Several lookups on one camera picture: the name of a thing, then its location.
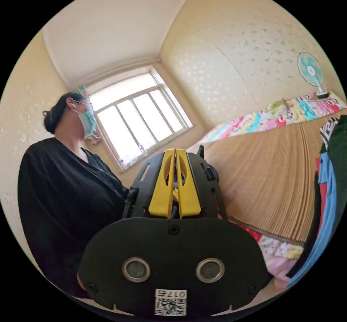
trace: ceiling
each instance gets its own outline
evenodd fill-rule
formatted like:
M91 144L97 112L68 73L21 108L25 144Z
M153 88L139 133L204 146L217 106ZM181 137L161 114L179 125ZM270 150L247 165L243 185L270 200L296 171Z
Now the ceiling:
M186 0L75 0L44 27L51 60L68 87L158 56Z

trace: face mask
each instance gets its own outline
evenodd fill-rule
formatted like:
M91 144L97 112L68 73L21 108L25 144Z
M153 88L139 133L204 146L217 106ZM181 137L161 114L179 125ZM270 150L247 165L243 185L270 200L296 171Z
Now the face mask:
M81 120L83 130L84 130L84 138L87 138L93 135L97 129L97 122L95 120L92 110L90 109L89 106L86 106L86 108L87 110L83 113L73 110L74 112L78 113L78 116Z

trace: yellow bracket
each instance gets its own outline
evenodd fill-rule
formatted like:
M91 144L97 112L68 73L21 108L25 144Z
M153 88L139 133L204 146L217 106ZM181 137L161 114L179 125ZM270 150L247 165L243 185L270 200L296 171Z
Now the yellow bracket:
M153 216L171 218L172 197L174 192L175 149L165 150L162 166L154 188L149 213Z
M176 150L176 166L180 218L197 216L201 212L201 207L185 150ZM182 184L181 174L185 179L184 185Z
M175 162L177 169L177 186L174 189ZM165 150L162 166L154 188L149 213L152 216L171 218L173 196L179 202L180 218L197 216L201 212L193 175L190 170L187 153L181 149Z

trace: ear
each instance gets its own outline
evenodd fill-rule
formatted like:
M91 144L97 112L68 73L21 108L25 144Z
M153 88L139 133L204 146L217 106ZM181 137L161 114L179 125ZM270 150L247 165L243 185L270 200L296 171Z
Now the ear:
M66 105L70 109L75 109L76 108L76 104L74 104L73 99L71 97L66 99Z

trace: white window frame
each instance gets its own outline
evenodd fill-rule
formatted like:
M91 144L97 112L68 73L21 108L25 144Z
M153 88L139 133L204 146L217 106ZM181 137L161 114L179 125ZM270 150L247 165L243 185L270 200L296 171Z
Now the white window frame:
M136 93L133 93L129 96L126 96L126 97L123 97L119 100L116 100L115 102L113 103L110 103L100 109L98 109L97 111L94 111L94 115L95 115L95 118L97 120L97 125L98 125L98 129L100 131L100 134L102 135L103 137L103 140L106 142L109 150L111 151L112 155L114 156L116 162L118 163L119 167L121 168L122 171L125 171L127 169L129 169L130 167L132 167L133 165L135 165L137 162L143 160L145 157L153 154L154 152L158 151L161 147L163 147L164 145L168 144L170 141L178 138L179 136L181 136L183 133L185 133L187 130L189 130L190 128L192 128L194 125L192 124L191 126L189 126L186 121L184 120L183 116L181 115L181 113L178 111L178 109L176 108L176 106L174 105L173 101L171 100L170 96L167 94L166 90L164 88L167 87L167 85L163 85L162 83L160 83L157 78L154 76L152 70L155 70L153 67L151 67L151 69L147 72L149 73L153 79L156 81L157 85L156 86L153 86L153 87L150 87L150 88L147 88L147 89L144 89L144 90L141 90L139 92L136 92ZM126 80L126 79L131 79L133 77L136 77L136 76L139 76L139 75L142 75L144 73L140 73L140 74L137 74L137 75L133 75L131 77L128 77L128 78L124 78L122 79L121 81L123 80ZM92 94L96 94L97 92L101 91L102 89L105 89L107 87L110 87L116 83L118 83L119 81L117 82L113 82L107 86L104 86L102 87L101 89L99 90L96 90L94 91ZM180 124L182 125L182 129L175 132L172 128L172 126L170 125L170 123L168 122L168 120L166 119L165 115L163 114L163 112L161 111L161 109L158 107L157 103L155 102L155 100L153 99L152 95L150 94L150 92L152 91L156 91L156 90L159 90L160 93L162 94L162 96L164 97L164 99L167 101L168 105L170 106L170 108L172 109L172 111L174 112L174 114L176 115L178 121L180 122ZM157 108L157 110L159 111L160 115L163 117L165 123L167 124L167 126L169 127L170 131L171 131L171 135L168 136L167 138L161 140L161 141L158 141L157 138L155 137L155 135L153 134L152 130L149 128L148 124L146 123L145 119L143 118L143 116L141 115L140 111L138 110L135 102L134 102L134 98L140 96L140 95L144 95L144 94L148 94L148 96L150 97L150 99L152 100L153 104L155 105L155 107ZM126 101L126 100L130 100L131 103L133 104L135 110L137 111L137 113L139 114L140 118L142 119L144 125L146 126L146 128L148 129L149 133L152 135L153 139L155 140L155 145L151 146L150 148L148 148L146 150L146 153L143 153L141 155L139 155L137 158L135 158L134 160L132 160L131 162L129 162L128 164L125 164L122 162L122 159L120 158L120 156L118 155L117 153L117 150L115 149L114 145L112 144L112 141L110 140L110 138L108 137L107 135L107 132L106 130L104 129L99 117L98 117L98 114L112 106L114 106L118 112L118 114L120 115L121 119L123 120L124 124L126 125L129 133L131 134L132 138L134 139L135 143L137 145L139 145L139 142L138 140L136 139L134 133L132 132L132 130L130 129L129 125L127 124L126 120L124 119L122 113L120 112L120 110L118 109L117 105Z

